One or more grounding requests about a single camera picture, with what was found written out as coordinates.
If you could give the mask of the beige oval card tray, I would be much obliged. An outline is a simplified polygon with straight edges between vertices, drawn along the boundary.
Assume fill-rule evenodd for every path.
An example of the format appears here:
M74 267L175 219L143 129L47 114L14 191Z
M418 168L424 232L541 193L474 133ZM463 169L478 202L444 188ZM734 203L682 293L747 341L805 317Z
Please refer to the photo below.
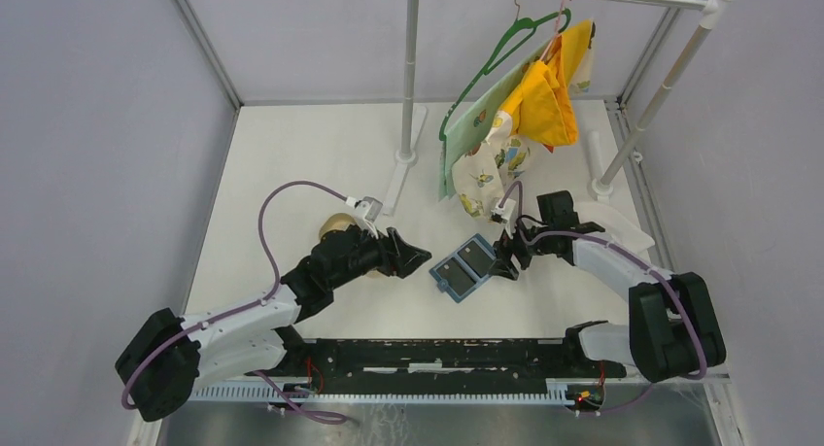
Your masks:
M377 239L348 215L333 215L321 233L311 257L328 287L342 286L382 266Z

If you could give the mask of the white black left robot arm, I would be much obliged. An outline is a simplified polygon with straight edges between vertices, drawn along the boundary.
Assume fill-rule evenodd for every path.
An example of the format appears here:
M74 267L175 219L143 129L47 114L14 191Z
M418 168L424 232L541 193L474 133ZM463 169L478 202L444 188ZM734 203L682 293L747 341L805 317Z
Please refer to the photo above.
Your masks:
M295 324L326 309L335 290L360 277L376 272L404 279L430 258L393 227L372 234L350 225L325 234L272 292L201 314L157 310L115 363L121 404L154 422L226 379L272 368L294 375L305 363L305 350L292 336Z

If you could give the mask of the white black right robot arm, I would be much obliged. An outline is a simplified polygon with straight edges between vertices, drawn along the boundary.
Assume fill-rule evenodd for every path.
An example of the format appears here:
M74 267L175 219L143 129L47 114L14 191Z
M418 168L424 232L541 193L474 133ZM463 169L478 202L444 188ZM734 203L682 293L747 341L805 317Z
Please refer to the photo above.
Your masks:
M630 251L596 222L584 222L566 190L539 196L540 216L505 196L491 219L505 230L494 244L490 275L515 281L535 257L554 256L597 278L628 305L624 325L592 321L566 330L564 369L585 376L600 361L632 366L649 382L699 380L725 363L727 347L706 281L677 274Z

